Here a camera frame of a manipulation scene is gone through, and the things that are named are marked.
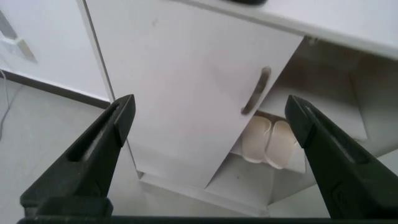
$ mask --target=countertop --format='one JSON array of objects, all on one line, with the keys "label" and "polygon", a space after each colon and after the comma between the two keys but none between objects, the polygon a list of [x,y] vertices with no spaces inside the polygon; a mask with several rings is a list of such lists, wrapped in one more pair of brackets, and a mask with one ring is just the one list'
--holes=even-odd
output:
[{"label": "countertop", "polygon": [[396,0],[268,0],[260,6],[177,1],[398,59]]}]

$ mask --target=white wall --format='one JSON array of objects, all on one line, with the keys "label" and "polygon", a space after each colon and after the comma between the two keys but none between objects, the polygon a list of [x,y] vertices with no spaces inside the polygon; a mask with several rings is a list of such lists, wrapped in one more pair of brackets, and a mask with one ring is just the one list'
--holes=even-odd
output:
[{"label": "white wall", "polygon": [[398,148],[398,61],[367,55],[351,74],[368,140],[361,142],[374,156]]},{"label": "white wall", "polygon": [[108,101],[93,49],[73,0],[2,0],[0,10],[37,63],[0,46],[0,68]]}]

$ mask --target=cable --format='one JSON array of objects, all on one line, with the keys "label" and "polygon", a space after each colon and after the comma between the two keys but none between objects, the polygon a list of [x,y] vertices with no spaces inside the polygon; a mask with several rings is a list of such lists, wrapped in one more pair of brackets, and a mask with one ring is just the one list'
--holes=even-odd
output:
[{"label": "cable", "polygon": [[6,74],[0,69],[1,75],[4,78],[4,90],[6,92],[6,99],[7,99],[7,109],[10,107],[10,102],[8,100],[8,90],[7,90],[7,77]]},{"label": "cable", "polygon": [[4,120],[6,119],[6,116],[8,114],[8,111],[10,110],[10,102],[8,100],[8,90],[7,90],[7,76],[4,74],[4,72],[0,69],[1,75],[4,78],[4,91],[6,92],[6,99],[7,99],[7,110],[5,114],[2,116],[1,121],[0,121],[0,141],[2,138],[2,124],[4,123]]}]

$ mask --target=black object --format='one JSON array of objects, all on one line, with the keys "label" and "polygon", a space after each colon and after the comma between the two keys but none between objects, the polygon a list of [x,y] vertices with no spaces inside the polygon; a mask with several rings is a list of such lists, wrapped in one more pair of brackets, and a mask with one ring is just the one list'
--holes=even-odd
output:
[{"label": "black object", "polygon": [[397,218],[398,177],[309,102],[290,95],[286,120],[332,218]]},{"label": "black object", "polygon": [[240,4],[247,4],[247,5],[260,5],[264,4],[267,0],[228,0],[231,2],[237,2]]},{"label": "black object", "polygon": [[[396,218],[398,177],[309,102],[289,96],[287,121],[332,218]],[[329,219],[112,217],[106,198],[135,115],[134,96],[104,113],[21,196],[19,223],[325,223]],[[366,223],[380,220],[366,220]]]}]

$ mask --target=baseboard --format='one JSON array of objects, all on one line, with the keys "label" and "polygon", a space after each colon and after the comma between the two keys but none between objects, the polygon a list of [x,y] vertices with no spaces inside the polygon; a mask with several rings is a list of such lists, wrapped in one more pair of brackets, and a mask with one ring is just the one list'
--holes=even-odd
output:
[{"label": "baseboard", "polygon": [[48,83],[40,82],[37,80],[33,80],[31,78],[23,77],[22,75],[18,75],[12,72],[3,71],[6,76],[7,80],[20,83],[23,85],[30,86],[32,88],[36,88],[38,90],[43,90],[49,93],[53,93],[59,96],[63,96],[69,98],[71,100],[76,100],[82,103],[86,103],[91,106],[96,106],[102,109],[106,109],[111,103],[108,101],[100,100],[97,98],[93,98],[91,96],[87,96],[81,93],[77,93],[75,91],[67,90],[58,86],[54,86]]}]

